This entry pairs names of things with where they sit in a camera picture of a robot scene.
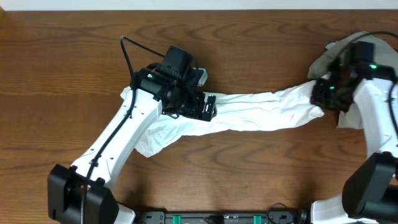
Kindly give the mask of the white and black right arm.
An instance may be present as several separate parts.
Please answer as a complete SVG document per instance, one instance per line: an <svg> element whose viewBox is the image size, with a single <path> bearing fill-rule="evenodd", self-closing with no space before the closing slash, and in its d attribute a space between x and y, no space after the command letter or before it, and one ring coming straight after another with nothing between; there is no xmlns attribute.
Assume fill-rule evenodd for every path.
<svg viewBox="0 0 398 224"><path fill-rule="evenodd" d="M356 105L366 137L367 160L345 182L341 195L313 202L311 223L397 223L397 90L395 70L374 61L374 44L358 41L328 66L310 102L347 112Z"/></svg>

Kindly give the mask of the white t-shirt with black print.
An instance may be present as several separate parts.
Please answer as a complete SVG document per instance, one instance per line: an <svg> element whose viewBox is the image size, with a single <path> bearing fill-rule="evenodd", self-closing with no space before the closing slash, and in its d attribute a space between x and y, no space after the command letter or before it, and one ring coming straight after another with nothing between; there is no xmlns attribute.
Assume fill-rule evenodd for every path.
<svg viewBox="0 0 398 224"><path fill-rule="evenodd" d="M151 157L182 136L202 136L227 130L276 131L297 128L324 115L310 103L314 81L277 92L255 94L214 93L217 115L209 122L161 115L145 131L135 149Z"/></svg>

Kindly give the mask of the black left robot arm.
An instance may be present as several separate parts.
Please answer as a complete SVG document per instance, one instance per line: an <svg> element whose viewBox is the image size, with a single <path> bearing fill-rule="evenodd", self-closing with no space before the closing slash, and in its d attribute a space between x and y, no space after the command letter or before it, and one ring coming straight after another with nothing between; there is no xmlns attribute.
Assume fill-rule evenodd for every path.
<svg viewBox="0 0 398 224"><path fill-rule="evenodd" d="M134 223L134 210L112 190L140 138L161 115L211 121L216 97L199 91L208 78L186 51L171 46L163 61L132 72L120 109L98 139L70 167L47 179L48 215L59 223Z"/></svg>

